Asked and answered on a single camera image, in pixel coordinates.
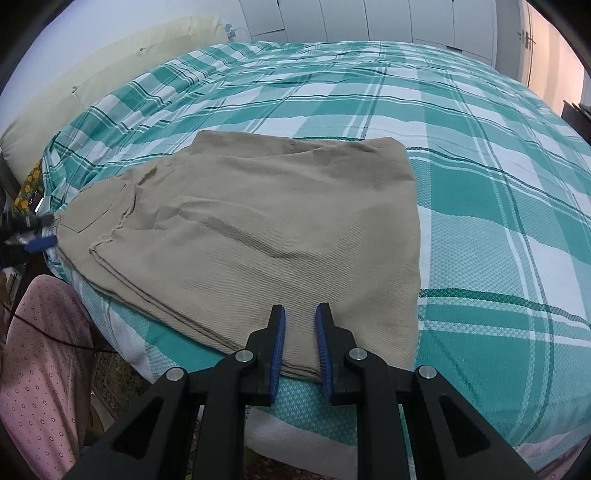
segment khaki fabric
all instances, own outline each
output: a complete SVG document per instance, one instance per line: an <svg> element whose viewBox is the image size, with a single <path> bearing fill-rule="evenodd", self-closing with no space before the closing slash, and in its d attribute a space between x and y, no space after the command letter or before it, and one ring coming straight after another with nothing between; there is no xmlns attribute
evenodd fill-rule
<svg viewBox="0 0 591 480"><path fill-rule="evenodd" d="M91 184L58 221L93 286L224 352L286 311L283 373L317 380L316 305L390 365L417 347L419 222L392 138L296 141L201 131Z"/></svg>

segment bed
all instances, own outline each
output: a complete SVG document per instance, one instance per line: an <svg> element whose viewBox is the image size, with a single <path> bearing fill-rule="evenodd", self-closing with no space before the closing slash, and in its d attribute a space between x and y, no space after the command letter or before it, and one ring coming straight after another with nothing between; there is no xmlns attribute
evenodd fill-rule
<svg viewBox="0 0 591 480"><path fill-rule="evenodd" d="M58 132L43 154L40 213L201 129L402 142L421 222L415 364L440 370L534 469L588 437L591 148L535 94L429 46L208 47L140 75ZM146 379L221 358L101 296L55 253L47 259ZM355 478L355 411L329 408L318 384L282 377L275 405L249 410L245 439L291 465Z"/></svg>

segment pillow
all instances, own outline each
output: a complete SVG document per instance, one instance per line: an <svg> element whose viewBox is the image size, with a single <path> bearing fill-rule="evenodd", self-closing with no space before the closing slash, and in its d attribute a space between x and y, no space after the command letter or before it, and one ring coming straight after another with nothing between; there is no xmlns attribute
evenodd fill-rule
<svg viewBox="0 0 591 480"><path fill-rule="evenodd" d="M36 95L9 125L0 138L5 161L22 184L53 135L90 105L161 63L227 41L217 15L198 14L103 47Z"/></svg>
<svg viewBox="0 0 591 480"><path fill-rule="evenodd" d="M41 160L35 163L33 169L22 183L21 190L12 206L13 215L34 215L39 201L43 198L43 166Z"/></svg>

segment yellow patterned cloth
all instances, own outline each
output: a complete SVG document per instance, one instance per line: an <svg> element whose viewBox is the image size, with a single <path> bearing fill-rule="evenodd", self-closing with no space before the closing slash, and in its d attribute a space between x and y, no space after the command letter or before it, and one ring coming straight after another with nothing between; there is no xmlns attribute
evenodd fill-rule
<svg viewBox="0 0 591 480"><path fill-rule="evenodd" d="M41 175L41 160L39 160L22 184L20 192L18 192L17 199L14 201L14 207L12 208L13 214L32 215L35 213L31 209L31 201L34 196L38 198L43 197L43 193L43 176Z"/></svg>

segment metal screw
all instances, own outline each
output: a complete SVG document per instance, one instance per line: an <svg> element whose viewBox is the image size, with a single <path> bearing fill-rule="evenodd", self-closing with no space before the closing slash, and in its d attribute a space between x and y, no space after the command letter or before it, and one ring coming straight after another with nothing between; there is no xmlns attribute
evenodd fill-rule
<svg viewBox="0 0 591 480"><path fill-rule="evenodd" d="M245 364L246 362L250 362L254 358L254 354L250 350L240 350L236 352L234 355L236 360Z"/></svg>
<svg viewBox="0 0 591 480"><path fill-rule="evenodd" d="M435 368L431 365L421 365L418 368L418 374L421 377L430 380L432 378L435 378L435 376L437 375L437 370L435 370Z"/></svg>
<svg viewBox="0 0 591 480"><path fill-rule="evenodd" d="M184 375L183 369L179 367L171 368L166 372L166 378L171 382L176 382L180 380Z"/></svg>
<svg viewBox="0 0 591 480"><path fill-rule="evenodd" d="M368 353L366 350L363 350L362 348L356 346L355 348L349 350L349 356L353 360L365 360L368 356Z"/></svg>

